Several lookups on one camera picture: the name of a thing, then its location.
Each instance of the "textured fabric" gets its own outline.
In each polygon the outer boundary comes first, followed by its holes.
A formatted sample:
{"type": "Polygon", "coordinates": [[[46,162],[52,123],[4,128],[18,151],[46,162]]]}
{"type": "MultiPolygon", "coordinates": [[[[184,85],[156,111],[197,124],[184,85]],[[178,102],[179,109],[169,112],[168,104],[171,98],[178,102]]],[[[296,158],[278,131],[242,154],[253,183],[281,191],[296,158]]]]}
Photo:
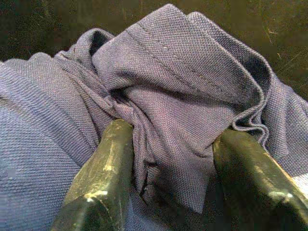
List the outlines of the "textured fabric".
{"type": "Polygon", "coordinates": [[[172,5],[116,37],[93,29],[53,58],[8,60],[0,64],[3,227],[48,230],[104,128],[123,118],[135,151],[126,230],[229,230],[212,142],[229,126],[248,131],[308,194],[307,113],[260,54],[172,5]]]}

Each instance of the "cloth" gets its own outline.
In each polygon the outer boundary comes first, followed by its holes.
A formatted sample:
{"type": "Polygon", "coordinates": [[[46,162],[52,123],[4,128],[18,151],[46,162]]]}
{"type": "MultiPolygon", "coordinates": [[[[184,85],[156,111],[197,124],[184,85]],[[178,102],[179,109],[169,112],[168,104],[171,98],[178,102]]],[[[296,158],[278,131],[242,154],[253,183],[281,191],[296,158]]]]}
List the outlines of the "cloth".
{"type": "Polygon", "coordinates": [[[170,4],[116,37],[92,29],[53,58],[7,60],[2,226],[48,230],[103,130],[123,118],[135,151],[126,230],[229,230],[212,142],[229,126],[249,132],[308,193],[307,114],[260,54],[170,4]]]}

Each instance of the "table surface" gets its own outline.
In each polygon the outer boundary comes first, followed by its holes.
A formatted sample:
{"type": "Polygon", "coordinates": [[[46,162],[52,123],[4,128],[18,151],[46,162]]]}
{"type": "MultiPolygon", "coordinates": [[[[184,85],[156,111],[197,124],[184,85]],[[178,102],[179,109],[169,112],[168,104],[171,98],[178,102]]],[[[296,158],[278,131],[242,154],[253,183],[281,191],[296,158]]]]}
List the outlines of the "table surface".
{"type": "Polygon", "coordinates": [[[116,35],[166,3],[206,15],[261,53],[280,80],[308,100],[307,0],[5,0],[0,60],[54,55],[93,27],[116,35]]]}

